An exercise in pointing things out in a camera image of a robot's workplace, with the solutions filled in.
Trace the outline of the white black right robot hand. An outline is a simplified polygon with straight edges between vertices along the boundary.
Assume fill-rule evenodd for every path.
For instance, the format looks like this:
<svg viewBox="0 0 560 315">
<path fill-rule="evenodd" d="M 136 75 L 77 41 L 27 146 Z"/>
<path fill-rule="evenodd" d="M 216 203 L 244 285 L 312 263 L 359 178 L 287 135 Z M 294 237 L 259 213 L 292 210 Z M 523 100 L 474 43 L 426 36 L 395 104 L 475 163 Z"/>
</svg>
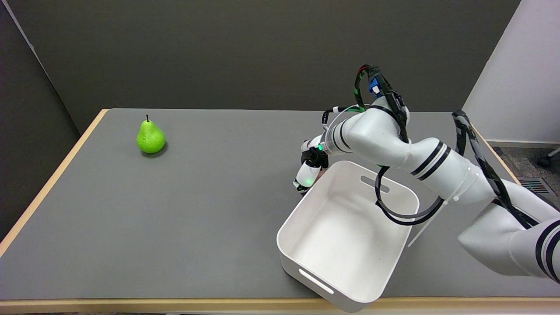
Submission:
<svg viewBox="0 0 560 315">
<path fill-rule="evenodd" d="M 320 174 L 329 167 L 329 157 L 321 139 L 322 136 L 319 135 L 301 145 L 301 167 L 293 182 L 301 195 L 305 195 Z"/>
</svg>

